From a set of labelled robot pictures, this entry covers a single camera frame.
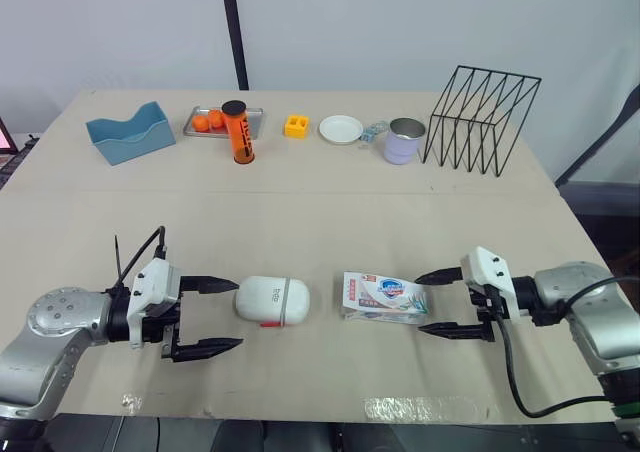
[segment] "white wall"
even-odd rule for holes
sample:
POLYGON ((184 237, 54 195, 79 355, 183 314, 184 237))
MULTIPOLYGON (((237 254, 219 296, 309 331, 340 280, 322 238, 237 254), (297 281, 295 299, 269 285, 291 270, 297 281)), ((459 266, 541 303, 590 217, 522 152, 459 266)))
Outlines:
POLYGON ((0 0, 0 116, 43 132, 82 88, 237 88, 222 0, 0 0))
POLYGON ((238 0, 238 7, 256 89, 441 90, 458 64, 542 77, 524 135, 554 178, 640 82, 640 0, 238 0))
MULTIPOLYGON (((640 0, 238 5, 253 89, 441 90, 457 64, 541 76, 524 134, 552 177, 640 82, 640 0)), ((0 31, 12 133, 41 132, 80 88, 237 87, 222 0, 0 0, 0 31)))

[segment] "black pole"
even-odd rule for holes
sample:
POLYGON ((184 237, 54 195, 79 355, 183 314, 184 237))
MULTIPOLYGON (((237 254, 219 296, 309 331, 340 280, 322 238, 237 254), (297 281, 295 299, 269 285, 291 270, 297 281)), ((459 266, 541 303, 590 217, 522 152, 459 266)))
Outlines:
POLYGON ((573 164, 569 166, 569 168, 556 179, 555 185, 556 187, 560 187, 561 185, 569 182, 569 179, 573 174, 575 174, 580 167, 584 165, 584 163, 593 157, 600 148, 607 143, 607 141, 613 137, 620 127, 622 127, 627 120, 631 118, 633 114, 635 114, 638 109, 640 109, 640 85, 636 86, 635 89, 631 91, 629 97, 625 101, 622 106, 622 110, 616 120, 613 121, 613 124, 602 134, 598 140, 596 140, 591 147, 585 150, 580 157, 578 157, 573 164))
POLYGON ((236 0, 224 0, 224 9, 227 12, 227 26, 231 39, 233 61, 236 64, 236 76, 240 90, 249 90, 247 78, 247 66, 244 62, 244 49, 242 48, 242 33, 240 31, 240 18, 238 17, 238 3, 236 0))

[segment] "black wire rack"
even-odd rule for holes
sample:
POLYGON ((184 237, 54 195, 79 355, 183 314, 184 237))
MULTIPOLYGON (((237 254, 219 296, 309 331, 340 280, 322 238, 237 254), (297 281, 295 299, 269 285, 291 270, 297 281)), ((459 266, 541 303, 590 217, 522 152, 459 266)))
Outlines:
POLYGON ((422 163, 429 153, 500 177, 538 92, 539 77, 459 65, 429 117, 422 163))

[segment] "soap package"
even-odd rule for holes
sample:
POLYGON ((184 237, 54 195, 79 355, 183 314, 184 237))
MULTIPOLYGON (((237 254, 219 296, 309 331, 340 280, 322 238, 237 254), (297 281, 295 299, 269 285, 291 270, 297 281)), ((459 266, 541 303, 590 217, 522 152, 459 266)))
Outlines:
POLYGON ((345 272, 342 311, 347 319, 424 324, 426 287, 381 275, 345 272))

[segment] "yellow toy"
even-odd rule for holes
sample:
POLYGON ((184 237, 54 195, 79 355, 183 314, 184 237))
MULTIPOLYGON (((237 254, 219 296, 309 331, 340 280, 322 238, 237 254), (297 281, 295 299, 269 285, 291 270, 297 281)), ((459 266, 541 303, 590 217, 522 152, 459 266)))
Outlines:
POLYGON ((303 115, 290 115, 284 123, 284 135, 296 139, 304 139, 307 136, 309 117, 303 115))

